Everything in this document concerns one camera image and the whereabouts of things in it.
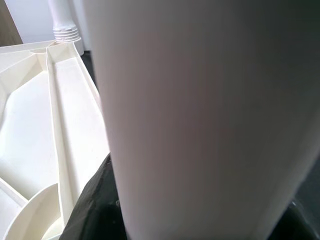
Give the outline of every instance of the vertical white pipe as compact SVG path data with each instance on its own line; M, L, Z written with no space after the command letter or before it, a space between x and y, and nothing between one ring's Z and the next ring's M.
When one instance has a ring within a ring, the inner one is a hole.
M85 6L130 238L266 239L319 152L318 9Z
M58 43L74 42L79 54L84 54L82 39L73 21L67 0L48 0L52 19L53 34Z

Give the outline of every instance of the black fabric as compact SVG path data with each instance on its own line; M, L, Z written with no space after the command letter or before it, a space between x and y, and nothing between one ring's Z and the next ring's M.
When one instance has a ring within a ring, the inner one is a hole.
M85 185L59 240L126 240L110 154Z

